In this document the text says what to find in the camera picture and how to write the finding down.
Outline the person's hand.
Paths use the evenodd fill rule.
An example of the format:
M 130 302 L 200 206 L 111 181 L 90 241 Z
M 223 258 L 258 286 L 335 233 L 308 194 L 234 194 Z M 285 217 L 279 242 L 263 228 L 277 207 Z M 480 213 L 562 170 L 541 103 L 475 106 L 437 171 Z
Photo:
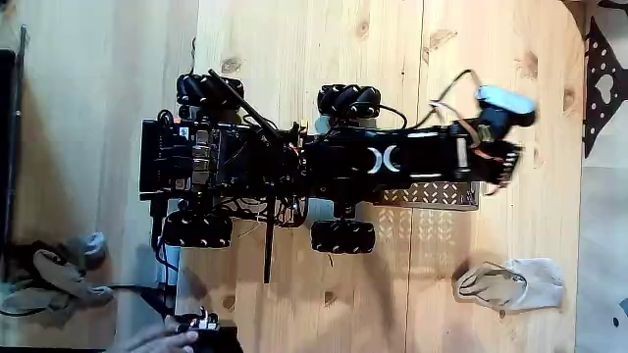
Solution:
M 106 353 L 193 353 L 192 344 L 198 340 L 198 332 L 178 332 L 179 326 L 174 316 L 167 316 L 162 324 L 145 328 L 127 341 L 114 344 Z

